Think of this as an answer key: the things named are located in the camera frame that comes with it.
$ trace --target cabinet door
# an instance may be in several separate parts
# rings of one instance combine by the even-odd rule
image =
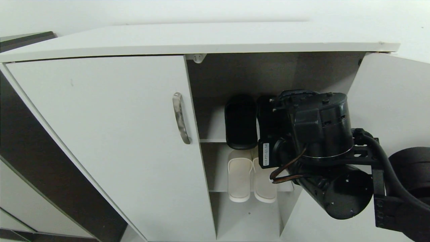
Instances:
[[[147,240],[215,239],[183,56],[6,66],[54,140]],[[178,131],[176,92],[191,144]]]
[[[26,225],[22,224],[3,210],[0,210],[0,228],[15,231],[33,232]]]
[[[379,137],[387,155],[430,146],[430,64],[368,53],[348,93],[352,127]]]

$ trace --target white cabinet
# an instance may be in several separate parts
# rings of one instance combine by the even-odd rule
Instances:
[[[223,107],[231,95],[298,88],[347,93],[354,126],[369,129],[390,151],[403,148],[406,133],[395,134],[393,124],[375,122],[370,112],[426,128],[394,115],[388,104],[396,98],[379,94],[405,89],[402,110],[424,109],[428,64],[366,54],[398,49],[377,33],[337,31],[315,23],[116,26],[6,52],[0,68],[74,164],[148,241],[288,241],[298,233],[291,219],[311,216],[302,207],[297,214],[296,202],[309,199],[300,187],[278,187],[273,204],[253,196],[234,203],[226,194],[231,149]],[[185,61],[184,54],[202,51],[208,53],[203,63]],[[401,87],[411,75],[416,88]],[[175,93],[182,94],[190,144],[178,131]],[[374,227],[372,213],[367,216]],[[353,227],[344,230],[353,234]]]
[[[0,207],[37,232],[92,238],[2,161],[0,161]],[[13,218],[6,213],[2,212],[0,216],[2,221],[0,227],[17,226],[15,223],[9,223]],[[32,231],[31,228],[20,225],[14,229]]]
[[[148,240],[216,238],[184,56],[7,68],[57,139]],[[179,135],[176,92],[191,144]]]
[[[25,224],[20,223],[13,216],[3,210],[0,210],[0,228],[10,229],[15,231],[32,232]]]

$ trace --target cabinet compartment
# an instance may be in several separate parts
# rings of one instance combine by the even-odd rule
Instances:
[[[348,93],[365,52],[225,53],[187,62],[200,146],[219,241],[280,241],[300,186],[278,185],[272,204],[253,194],[244,203],[229,200],[224,106],[235,94],[255,97],[283,90]]]
[[[208,54],[187,61],[200,142],[226,142],[224,105],[234,94],[310,89],[348,93],[365,52]]]

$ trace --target metal handle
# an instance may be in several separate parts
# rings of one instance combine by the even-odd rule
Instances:
[[[187,145],[191,144],[190,138],[185,127],[184,115],[182,114],[182,94],[175,93],[173,95],[173,110],[175,111],[176,123],[178,123],[179,133],[181,138]]]

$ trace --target label sticker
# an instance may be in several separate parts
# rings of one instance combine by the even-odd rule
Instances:
[[[269,143],[263,143],[263,166],[269,165]]]

